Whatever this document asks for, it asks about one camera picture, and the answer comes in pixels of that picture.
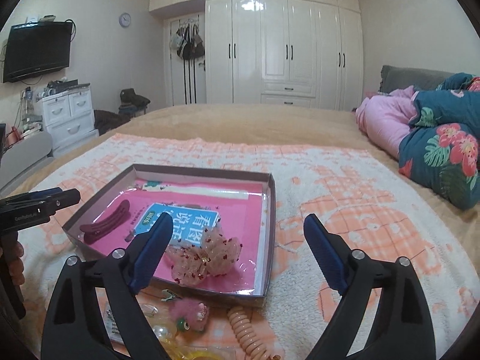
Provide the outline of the person's left hand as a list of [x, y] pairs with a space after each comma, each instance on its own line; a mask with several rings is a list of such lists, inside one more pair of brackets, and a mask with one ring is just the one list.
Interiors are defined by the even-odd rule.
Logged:
[[17, 241], [16, 244], [10, 248], [10, 253], [14, 255], [13, 260], [8, 263], [12, 283], [15, 286], [22, 286], [25, 282], [24, 264], [21, 259], [24, 256], [24, 247]]

